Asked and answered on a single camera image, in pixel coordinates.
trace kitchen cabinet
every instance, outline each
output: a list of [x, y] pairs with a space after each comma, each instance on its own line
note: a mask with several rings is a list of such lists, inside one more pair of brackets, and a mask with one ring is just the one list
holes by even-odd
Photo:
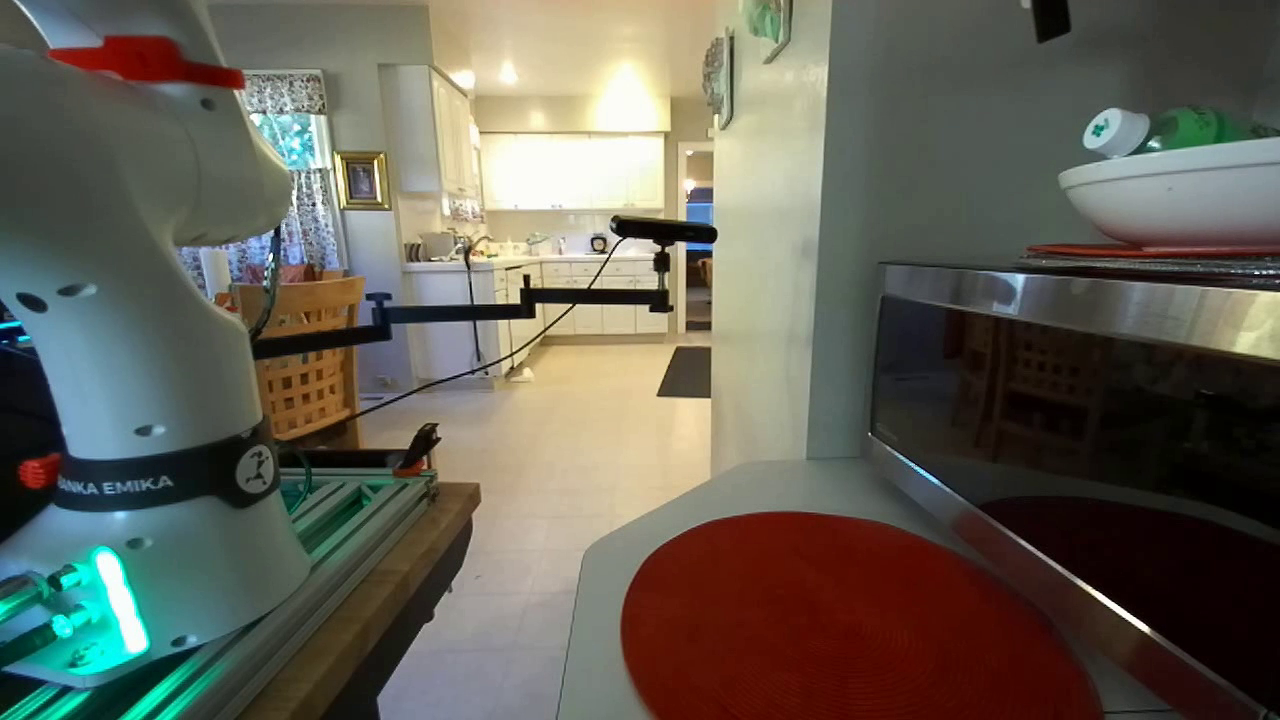
[[[617, 257], [591, 286], [600, 259], [544, 259], [544, 288], [658, 288], [654, 257]], [[550, 336], [661, 336], [671, 329], [668, 312], [644, 306], [575, 306]]]
[[[497, 271], [475, 270], [469, 278], [463, 265], [426, 265], [405, 278], [410, 306], [497, 306]], [[504, 357], [502, 325], [410, 325], [410, 369], [412, 384], [445, 380], [494, 366]]]
[[663, 209], [663, 137], [484, 137], [484, 209]]
[[[522, 288], [523, 288], [523, 278], [528, 278], [528, 286], [539, 286], [544, 280], [544, 270], [539, 265], [511, 265], [511, 270], [504, 270], [502, 278], [497, 278], [497, 302], [502, 306], [522, 306]], [[536, 349], [536, 332], [544, 332], [544, 312], [536, 312], [534, 320], [504, 320], [502, 325], [502, 351], [510, 357], [511, 351], [511, 361], [510, 361], [510, 369], [522, 369], [523, 361], [528, 361], [528, 351]]]
[[481, 198], [481, 134], [469, 94], [428, 65], [379, 65], [393, 193]]
[[[412, 265], [405, 278], [410, 306], [522, 306], [523, 278], [539, 286], [539, 265]], [[439, 380], [458, 374], [504, 378], [523, 366], [539, 320], [462, 320], [462, 325], [410, 325], [412, 380]]]

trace green object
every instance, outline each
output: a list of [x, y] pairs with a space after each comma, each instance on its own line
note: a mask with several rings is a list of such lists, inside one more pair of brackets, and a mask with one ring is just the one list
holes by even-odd
[[150, 652], [153, 648], [150, 623], [140, 620], [140, 609], [136, 609], [136, 597], [131, 597], [131, 586], [128, 586], [122, 558], [112, 549], [98, 549], [93, 567], [109, 593], [109, 609], [122, 630], [125, 652], [128, 657]]
[[0, 623], [7, 623], [12, 616], [38, 609], [39, 600], [47, 597], [43, 579], [39, 576], [18, 576], [6, 586], [6, 597], [0, 597]]
[[1195, 150], [1195, 145], [1231, 145], [1247, 142], [1254, 134], [1209, 107], [1170, 107], [1156, 117], [1154, 137], [1145, 142], [1142, 154], [1170, 154], [1170, 150]]

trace stainless steel oven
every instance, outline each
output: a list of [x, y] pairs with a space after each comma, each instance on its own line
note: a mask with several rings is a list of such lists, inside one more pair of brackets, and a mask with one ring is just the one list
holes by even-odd
[[1280, 711], [1280, 288], [890, 265], [871, 456], [1189, 718]]

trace ceiling light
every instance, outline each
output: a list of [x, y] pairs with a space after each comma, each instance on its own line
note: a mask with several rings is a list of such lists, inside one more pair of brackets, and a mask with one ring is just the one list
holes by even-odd
[[517, 80], [522, 80], [511, 61], [504, 61], [502, 80], [504, 80], [504, 85], [517, 85]]
[[603, 134], [639, 134], [663, 130], [668, 101], [658, 85], [631, 65], [617, 65], [603, 94], [598, 98], [591, 125]]
[[475, 71], [471, 71], [471, 69], [458, 69], [453, 80], [458, 80], [458, 87], [463, 87], [463, 94], [475, 87]]

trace white countertop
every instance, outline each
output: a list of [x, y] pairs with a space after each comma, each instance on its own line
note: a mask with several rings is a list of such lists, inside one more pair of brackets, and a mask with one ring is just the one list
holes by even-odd
[[[925, 509], [906, 501], [869, 460], [777, 460], [745, 463], [679, 501], [617, 530], [585, 551], [571, 638], [561, 684], [561, 720], [647, 720], [631, 691], [631, 677], [621, 652], [621, 609], [630, 586], [647, 551], [671, 538], [739, 512], [838, 512], [908, 530], [925, 540], [973, 558], [950, 530]], [[1176, 718], [1162, 696], [1142, 688], [1124, 669], [1073, 642], [1084, 669], [1096, 681], [1109, 718]]]
[[[475, 271], [504, 271], [522, 265], [600, 265], [603, 257], [591, 253], [564, 253], [564, 257], [471, 257]], [[625, 248], [613, 253], [617, 259], [654, 259], [654, 248]], [[426, 278], [426, 271], [463, 271], [463, 259], [426, 259], [426, 265], [405, 265], [405, 278]]]

